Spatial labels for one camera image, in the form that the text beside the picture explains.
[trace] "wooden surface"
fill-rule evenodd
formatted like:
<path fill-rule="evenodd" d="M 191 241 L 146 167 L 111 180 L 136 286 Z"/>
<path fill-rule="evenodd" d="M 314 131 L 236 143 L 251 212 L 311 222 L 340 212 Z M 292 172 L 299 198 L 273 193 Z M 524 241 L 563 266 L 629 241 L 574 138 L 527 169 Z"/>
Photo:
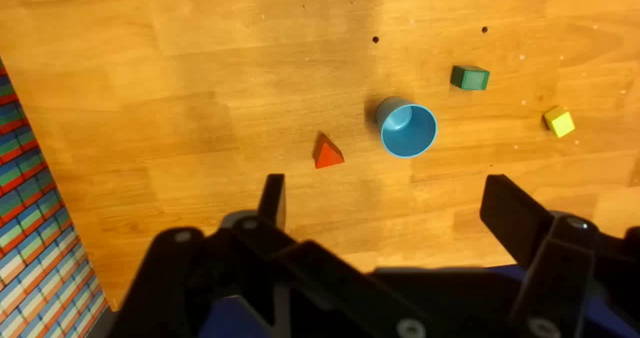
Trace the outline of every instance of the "wooden surface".
<path fill-rule="evenodd" d="M 491 173 L 612 234 L 640 222 L 640 0 L 0 2 L 0 55 L 112 307 L 156 233 L 215 231 L 270 172 L 286 230 L 363 270 L 511 263 L 478 218 Z M 452 87 L 454 64 L 487 91 Z M 413 160 L 371 123 L 391 95 L 438 119 Z M 314 169 L 319 131 L 345 164 Z"/>

